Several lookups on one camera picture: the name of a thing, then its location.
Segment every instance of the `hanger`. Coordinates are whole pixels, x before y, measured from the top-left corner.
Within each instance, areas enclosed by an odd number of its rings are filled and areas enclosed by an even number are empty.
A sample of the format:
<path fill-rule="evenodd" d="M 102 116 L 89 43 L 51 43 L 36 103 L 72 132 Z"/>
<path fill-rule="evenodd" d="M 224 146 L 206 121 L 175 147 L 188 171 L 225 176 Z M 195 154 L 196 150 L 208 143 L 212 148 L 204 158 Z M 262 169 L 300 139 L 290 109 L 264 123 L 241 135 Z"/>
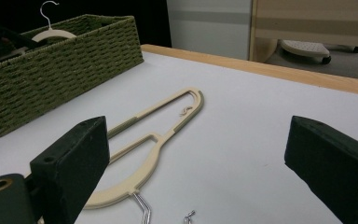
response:
<path fill-rule="evenodd" d="M 191 106 L 186 106 L 183 109 L 182 113 L 180 114 L 181 118 L 165 134 L 160 135 L 158 133 L 148 133 L 144 137 L 141 137 L 140 139 L 129 144 L 128 146 L 123 147 L 121 150 L 119 150 L 117 153 L 110 157 L 109 165 L 126 155 L 131 150 L 140 146 L 147 140 L 153 140 L 156 143 L 151 149 L 147 158 L 145 159 L 145 162 L 142 164 L 141 167 L 138 168 L 138 170 L 135 171 L 135 173 L 133 173 L 121 183 L 111 187 L 110 189 L 93 192 L 92 195 L 89 197 L 86 206 L 84 207 L 85 209 L 106 207 L 113 203 L 117 203 L 129 196 L 133 196 L 136 199 L 136 202 L 140 204 L 141 207 L 144 209 L 144 218 L 142 223 L 147 224 L 150 222 L 151 209 L 146 203 L 145 199 L 143 199 L 139 194 L 140 187 L 147 181 L 147 179 L 153 174 L 154 170 L 156 169 L 159 152 L 164 146 L 164 144 L 168 140 L 170 140 L 170 138 L 173 137 L 176 133 L 178 133 L 202 109 L 204 103 L 202 92 L 195 88 L 187 88 L 181 90 L 170 98 L 165 99 L 160 103 L 157 103 L 156 105 L 153 105 L 146 110 L 138 113 L 133 118 L 122 122 L 115 128 L 109 130 L 107 133 L 107 137 L 108 139 L 110 139 L 117 134 L 123 132 L 125 129 L 129 128 L 131 125 L 135 124 L 139 120 L 145 118 L 149 114 L 152 114 L 163 106 L 186 94 L 191 94 L 194 100 L 193 104 Z M 194 213 L 195 212 L 193 211 L 192 213 L 187 215 L 187 217 L 185 218 L 185 222 L 191 223 L 190 217 L 194 215 Z"/>
<path fill-rule="evenodd" d="M 34 38 L 32 38 L 32 40 L 35 42 L 40 42 L 41 40 L 44 40 L 44 39 L 47 39 L 50 37 L 54 37 L 54 36 L 64 37 L 64 38 L 68 38 L 68 39 L 76 37 L 75 35 L 67 32 L 67 31 L 53 30 L 51 28 L 50 19 L 47 16 L 45 16 L 45 14 L 43 14 L 43 11 L 42 11 L 43 5 L 45 5 L 46 3 L 53 3 L 56 6 L 59 5 L 58 3 L 54 2 L 54 1 L 46 1 L 42 4 L 42 6 L 40 7 L 40 14 L 42 14 L 42 16 L 48 20 L 48 30 L 34 36 Z"/>

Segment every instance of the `white tabletop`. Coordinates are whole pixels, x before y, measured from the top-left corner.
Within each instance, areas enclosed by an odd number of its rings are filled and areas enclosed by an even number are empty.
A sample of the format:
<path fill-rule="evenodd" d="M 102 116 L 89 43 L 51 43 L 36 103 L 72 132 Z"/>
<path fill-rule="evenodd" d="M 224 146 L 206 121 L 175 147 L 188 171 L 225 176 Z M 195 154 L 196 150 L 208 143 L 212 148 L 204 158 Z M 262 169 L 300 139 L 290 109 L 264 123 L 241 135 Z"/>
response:
<path fill-rule="evenodd" d="M 186 87 L 205 105 L 162 149 L 141 188 L 152 223 L 340 223 L 283 155 L 291 117 L 317 119 L 358 140 L 358 95 L 144 52 L 145 62 L 0 138 L 0 175 L 28 174 L 29 161 L 78 122 L 106 116 L 108 128 Z M 110 141 L 111 153 L 149 133 L 164 134 L 185 97 Z M 142 163 L 147 142 L 109 167 L 97 187 L 119 183 Z M 141 223 L 129 198 L 83 211 L 76 223 Z"/>

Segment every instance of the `white wall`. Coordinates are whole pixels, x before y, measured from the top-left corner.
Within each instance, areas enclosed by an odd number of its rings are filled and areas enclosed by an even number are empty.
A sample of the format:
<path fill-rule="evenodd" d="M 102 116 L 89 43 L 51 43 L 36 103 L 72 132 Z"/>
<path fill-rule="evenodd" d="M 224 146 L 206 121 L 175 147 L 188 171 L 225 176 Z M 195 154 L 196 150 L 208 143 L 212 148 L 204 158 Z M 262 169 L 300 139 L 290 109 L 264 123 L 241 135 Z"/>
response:
<path fill-rule="evenodd" d="M 172 46 L 248 59 L 252 0 L 167 0 Z"/>

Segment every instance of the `black object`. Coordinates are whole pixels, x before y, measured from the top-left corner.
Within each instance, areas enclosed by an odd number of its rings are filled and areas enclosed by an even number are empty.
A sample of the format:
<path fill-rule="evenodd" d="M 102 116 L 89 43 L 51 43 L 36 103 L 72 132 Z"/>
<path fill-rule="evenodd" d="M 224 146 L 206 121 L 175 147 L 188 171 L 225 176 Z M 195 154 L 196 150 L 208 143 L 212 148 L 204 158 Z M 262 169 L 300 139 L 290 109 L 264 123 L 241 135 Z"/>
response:
<path fill-rule="evenodd" d="M 77 124 L 31 161 L 26 179 L 0 176 L 0 223 L 75 223 L 108 162 L 105 118 Z"/>
<path fill-rule="evenodd" d="M 294 116 L 284 160 L 339 220 L 358 223 L 358 141 Z"/>
<path fill-rule="evenodd" d="M 322 58 L 322 64 L 328 64 L 331 62 L 331 56 Z"/>
<path fill-rule="evenodd" d="M 2 38 L 7 38 L 17 44 L 17 48 L 27 47 L 28 49 L 34 49 L 38 46 L 38 43 L 29 39 L 23 35 L 17 34 L 14 31 L 7 29 L 0 25 L 0 43 Z"/>
<path fill-rule="evenodd" d="M 354 47 L 353 53 L 358 53 L 358 47 Z"/>

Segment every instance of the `green woven basket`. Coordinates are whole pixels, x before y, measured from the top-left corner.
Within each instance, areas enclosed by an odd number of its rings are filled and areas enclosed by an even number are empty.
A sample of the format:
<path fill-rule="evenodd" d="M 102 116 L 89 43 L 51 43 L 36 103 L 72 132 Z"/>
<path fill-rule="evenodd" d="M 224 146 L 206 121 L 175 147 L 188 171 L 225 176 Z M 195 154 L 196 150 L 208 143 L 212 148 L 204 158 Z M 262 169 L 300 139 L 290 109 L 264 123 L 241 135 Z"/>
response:
<path fill-rule="evenodd" d="M 0 63 L 0 136 L 144 61 L 131 16 L 84 15 L 52 28 L 76 37 Z"/>

